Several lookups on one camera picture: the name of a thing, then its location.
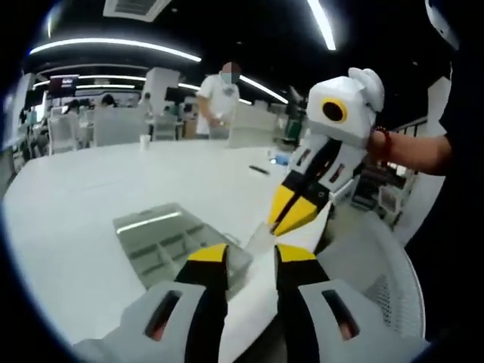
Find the dark clothing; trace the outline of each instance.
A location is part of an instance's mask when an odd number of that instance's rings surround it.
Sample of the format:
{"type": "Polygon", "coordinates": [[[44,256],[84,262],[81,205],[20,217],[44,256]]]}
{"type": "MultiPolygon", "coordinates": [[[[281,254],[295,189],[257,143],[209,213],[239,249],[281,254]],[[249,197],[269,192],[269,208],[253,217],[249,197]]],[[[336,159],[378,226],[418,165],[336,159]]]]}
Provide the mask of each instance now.
{"type": "Polygon", "coordinates": [[[423,291],[428,340],[480,315],[481,54],[462,46],[452,63],[451,93],[440,120],[452,148],[451,165],[432,210],[406,247],[423,291]]]}

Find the white table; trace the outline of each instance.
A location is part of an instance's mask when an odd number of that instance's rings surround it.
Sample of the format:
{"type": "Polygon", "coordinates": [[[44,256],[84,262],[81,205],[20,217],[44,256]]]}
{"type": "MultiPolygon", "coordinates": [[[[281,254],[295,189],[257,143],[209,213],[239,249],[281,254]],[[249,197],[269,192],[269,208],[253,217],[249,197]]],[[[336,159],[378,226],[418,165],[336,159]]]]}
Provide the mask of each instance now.
{"type": "MultiPolygon", "coordinates": [[[[216,141],[96,147],[27,163],[4,198],[11,250],[32,297],[68,343],[101,338],[144,293],[112,221],[177,202],[246,244],[267,219],[284,167],[267,148],[225,149],[216,141]],[[267,169],[263,175],[249,169],[267,169]]],[[[314,250],[327,210],[279,241],[314,250]]],[[[276,313],[273,251],[250,267],[228,304],[220,362],[235,360],[276,313]]]]}

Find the white paper cup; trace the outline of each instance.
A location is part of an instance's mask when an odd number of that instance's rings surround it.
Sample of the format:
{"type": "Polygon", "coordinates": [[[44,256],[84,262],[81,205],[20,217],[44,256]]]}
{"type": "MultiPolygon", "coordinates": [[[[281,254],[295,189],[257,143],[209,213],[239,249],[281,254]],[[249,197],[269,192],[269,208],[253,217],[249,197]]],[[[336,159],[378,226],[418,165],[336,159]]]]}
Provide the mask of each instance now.
{"type": "Polygon", "coordinates": [[[141,145],[141,151],[146,151],[150,148],[150,136],[149,135],[140,135],[139,142],[141,145]]]}

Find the black ceiling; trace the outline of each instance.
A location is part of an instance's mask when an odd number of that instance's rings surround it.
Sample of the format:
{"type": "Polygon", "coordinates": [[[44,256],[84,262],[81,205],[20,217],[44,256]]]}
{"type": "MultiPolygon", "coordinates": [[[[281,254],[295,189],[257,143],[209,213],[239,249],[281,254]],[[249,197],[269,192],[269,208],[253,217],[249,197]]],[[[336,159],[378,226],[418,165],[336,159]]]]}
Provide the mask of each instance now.
{"type": "MultiPolygon", "coordinates": [[[[138,40],[201,57],[199,64],[157,51],[117,45],[77,45],[29,56],[25,71],[69,64],[169,67],[200,84],[228,60],[243,74],[283,95],[288,85],[305,93],[316,82],[370,67],[386,86],[386,119],[409,122],[427,110],[427,87],[448,71],[449,53],[431,27],[424,0],[320,0],[329,15],[336,51],[328,51],[306,0],[172,0],[153,23],[103,17],[101,0],[60,3],[51,39],[39,30],[34,45],[79,37],[138,40]]],[[[100,69],[82,68],[81,74],[100,69]]],[[[142,75],[119,68],[111,74],[142,75]]],[[[274,101],[241,85],[242,98],[274,101]]]]}

